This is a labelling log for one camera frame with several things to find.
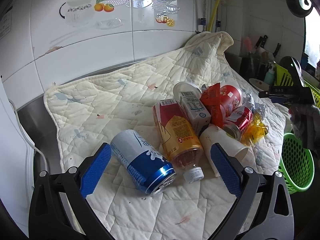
plastic cup lid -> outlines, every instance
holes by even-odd
[[[189,92],[189,91],[194,92],[196,97],[200,99],[200,97],[202,95],[201,90],[195,84],[189,83],[189,82],[184,82],[184,81],[175,84],[175,86],[173,87],[174,99],[179,101],[179,93],[180,92]]]
[[[183,177],[188,183],[193,183],[204,178],[202,169],[200,167],[193,168],[183,173]]]

pink brush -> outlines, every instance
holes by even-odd
[[[245,48],[247,49],[247,52],[252,53],[253,52],[253,45],[250,37],[245,37],[243,39],[243,44]]]

blue can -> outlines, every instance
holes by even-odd
[[[118,133],[110,146],[135,185],[146,194],[161,193],[176,177],[172,164],[134,130]]]

white carton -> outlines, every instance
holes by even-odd
[[[211,115],[193,91],[179,92],[179,103],[197,136],[208,127]]]

white appliance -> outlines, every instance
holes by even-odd
[[[17,226],[29,236],[28,217],[34,188],[34,151],[20,132],[1,81],[0,146],[0,198]]]

